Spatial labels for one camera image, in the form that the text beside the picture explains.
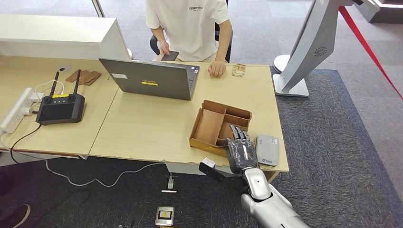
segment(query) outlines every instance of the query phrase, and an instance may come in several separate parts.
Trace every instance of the robotic hand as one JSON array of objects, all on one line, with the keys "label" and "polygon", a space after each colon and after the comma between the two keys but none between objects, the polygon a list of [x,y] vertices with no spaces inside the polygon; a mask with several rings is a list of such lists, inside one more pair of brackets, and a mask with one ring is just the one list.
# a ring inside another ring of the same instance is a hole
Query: robotic hand
[{"label": "robotic hand", "polygon": [[215,169],[208,158],[200,162],[199,170],[217,181],[226,181],[237,188],[242,208],[263,228],[308,228],[291,203],[283,197],[258,169],[255,147],[248,134],[230,124],[234,140],[227,138],[227,158],[234,173]]}]

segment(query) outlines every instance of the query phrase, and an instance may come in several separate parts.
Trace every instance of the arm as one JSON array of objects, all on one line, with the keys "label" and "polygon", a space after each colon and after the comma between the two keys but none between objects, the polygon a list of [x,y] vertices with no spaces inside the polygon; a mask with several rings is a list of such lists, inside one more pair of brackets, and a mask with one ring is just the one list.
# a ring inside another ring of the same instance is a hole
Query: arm
[{"label": "arm", "polygon": [[218,40],[218,51],[215,57],[215,61],[225,62],[225,56],[227,55],[228,45],[230,44],[230,37],[232,31],[232,25],[230,20],[219,24],[220,26],[220,38]]},{"label": "arm", "polygon": [[227,65],[225,56],[230,44],[232,26],[228,17],[227,2],[225,0],[210,0],[206,3],[211,13],[211,18],[220,26],[220,38],[218,50],[214,62],[209,66],[210,75],[221,76],[225,73]]},{"label": "arm", "polygon": [[163,28],[160,26],[158,28],[150,28],[153,35],[157,38],[158,42],[166,42],[165,36],[163,34]]},{"label": "arm", "polygon": [[160,25],[160,19],[155,11],[152,0],[145,0],[145,23],[160,43],[160,56],[169,55],[169,45],[165,40],[163,28]]},{"label": "arm", "polygon": [[158,28],[150,28],[151,32],[157,38],[160,43],[160,56],[169,55],[169,45],[165,40],[165,36],[163,34],[163,28],[159,26]]}]

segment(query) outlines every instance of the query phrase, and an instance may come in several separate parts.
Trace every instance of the white t-shirt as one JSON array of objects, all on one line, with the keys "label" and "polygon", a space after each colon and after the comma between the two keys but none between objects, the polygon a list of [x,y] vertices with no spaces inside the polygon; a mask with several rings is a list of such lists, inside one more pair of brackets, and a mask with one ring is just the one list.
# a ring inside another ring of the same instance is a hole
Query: white t-shirt
[{"label": "white t-shirt", "polygon": [[225,0],[145,0],[147,26],[161,26],[169,49],[182,61],[199,62],[216,53],[214,23],[228,19]]}]

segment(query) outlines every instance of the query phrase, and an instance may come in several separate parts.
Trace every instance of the black cable on floor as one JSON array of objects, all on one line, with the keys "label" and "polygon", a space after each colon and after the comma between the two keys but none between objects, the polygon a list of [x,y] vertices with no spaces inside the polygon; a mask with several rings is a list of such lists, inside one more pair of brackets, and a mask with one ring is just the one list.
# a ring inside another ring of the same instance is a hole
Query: black cable on floor
[{"label": "black cable on floor", "polygon": [[42,125],[39,124],[39,126],[38,126],[37,129],[35,129],[33,132],[31,132],[31,133],[29,133],[29,134],[23,136],[22,138],[18,139],[18,140],[13,144],[13,146],[10,148],[11,159],[13,159],[13,161],[14,161],[15,163],[19,164],[19,162],[14,159],[14,156],[13,156],[13,154],[12,154],[12,151],[13,151],[13,149],[14,149],[14,146],[17,145],[17,143],[18,143],[19,141],[21,141],[22,139],[24,139],[24,138],[26,138],[26,137],[32,135],[33,133],[35,133],[37,130],[39,130],[39,128],[40,128],[41,126],[42,126]]}]

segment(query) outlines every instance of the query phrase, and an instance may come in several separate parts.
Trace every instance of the human hand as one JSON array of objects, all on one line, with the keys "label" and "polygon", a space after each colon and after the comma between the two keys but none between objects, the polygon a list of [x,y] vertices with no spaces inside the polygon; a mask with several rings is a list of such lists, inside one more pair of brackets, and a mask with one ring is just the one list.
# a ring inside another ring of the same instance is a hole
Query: human hand
[{"label": "human hand", "polygon": [[169,44],[166,41],[160,41],[160,56],[169,55]]},{"label": "human hand", "polygon": [[213,76],[221,76],[225,73],[225,70],[227,69],[227,64],[224,61],[217,61],[215,60],[214,62],[212,62],[209,66],[209,73],[210,75]]}]

